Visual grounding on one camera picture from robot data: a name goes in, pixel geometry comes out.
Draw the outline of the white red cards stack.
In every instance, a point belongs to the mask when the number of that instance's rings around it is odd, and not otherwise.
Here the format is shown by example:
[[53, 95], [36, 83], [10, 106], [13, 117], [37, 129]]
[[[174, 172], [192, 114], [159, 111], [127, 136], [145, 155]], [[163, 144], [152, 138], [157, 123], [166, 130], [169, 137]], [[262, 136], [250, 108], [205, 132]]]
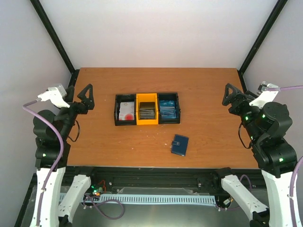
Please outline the white red cards stack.
[[134, 112], [134, 102], [121, 102], [118, 119], [120, 121], [132, 121], [134, 120]]

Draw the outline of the blue leather card holder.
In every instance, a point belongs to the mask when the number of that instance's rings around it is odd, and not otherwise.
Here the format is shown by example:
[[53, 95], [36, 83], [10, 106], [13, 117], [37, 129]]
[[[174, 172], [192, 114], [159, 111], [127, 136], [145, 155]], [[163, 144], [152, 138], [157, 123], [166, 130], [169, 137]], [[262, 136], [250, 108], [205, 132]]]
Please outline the blue leather card holder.
[[186, 155], [188, 141], [188, 137], [176, 134], [171, 143], [171, 153], [184, 157]]

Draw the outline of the yellow bin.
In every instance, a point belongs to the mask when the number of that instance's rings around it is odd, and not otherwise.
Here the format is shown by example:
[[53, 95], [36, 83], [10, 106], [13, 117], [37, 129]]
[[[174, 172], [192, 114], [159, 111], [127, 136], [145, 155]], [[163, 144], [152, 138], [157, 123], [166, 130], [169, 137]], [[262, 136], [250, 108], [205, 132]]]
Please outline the yellow bin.
[[136, 94], [136, 124], [157, 125], [159, 123], [158, 95], [156, 93]]

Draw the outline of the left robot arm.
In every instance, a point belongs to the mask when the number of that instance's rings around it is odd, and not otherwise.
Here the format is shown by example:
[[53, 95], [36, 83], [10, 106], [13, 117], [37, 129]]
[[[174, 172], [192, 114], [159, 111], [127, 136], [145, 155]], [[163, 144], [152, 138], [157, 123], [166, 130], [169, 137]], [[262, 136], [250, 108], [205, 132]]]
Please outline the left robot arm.
[[32, 227], [71, 227], [75, 212], [87, 190], [98, 186], [93, 168], [82, 167], [74, 176], [63, 200], [59, 200], [71, 149], [68, 139], [80, 114], [95, 107], [93, 86], [88, 84], [73, 100], [74, 86], [62, 84], [49, 87], [37, 99], [23, 105], [33, 115], [33, 133], [36, 136], [37, 192]]

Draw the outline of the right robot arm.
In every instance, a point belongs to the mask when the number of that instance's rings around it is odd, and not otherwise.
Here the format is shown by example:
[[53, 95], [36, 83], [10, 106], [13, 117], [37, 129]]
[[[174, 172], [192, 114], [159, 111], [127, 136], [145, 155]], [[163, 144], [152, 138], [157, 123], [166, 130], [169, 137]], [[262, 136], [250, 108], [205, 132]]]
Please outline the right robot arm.
[[217, 171], [218, 186], [244, 211], [252, 227], [300, 227], [296, 181], [303, 160], [285, 140], [293, 121], [285, 104], [275, 101], [283, 87], [262, 82], [257, 93], [225, 86], [222, 104], [241, 118], [250, 149], [266, 183], [268, 205], [260, 202], [229, 168]]

